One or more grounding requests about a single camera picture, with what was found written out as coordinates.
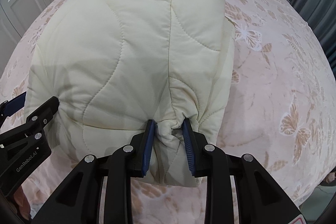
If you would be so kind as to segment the person's left hand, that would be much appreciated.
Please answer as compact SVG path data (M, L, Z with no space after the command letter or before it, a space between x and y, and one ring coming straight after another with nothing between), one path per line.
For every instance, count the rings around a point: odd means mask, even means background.
M28 202L26 195L23 192L23 188L21 186L14 193L13 197L14 197L15 202L19 206L20 215L25 220L30 220L31 207L30 207L30 204Z

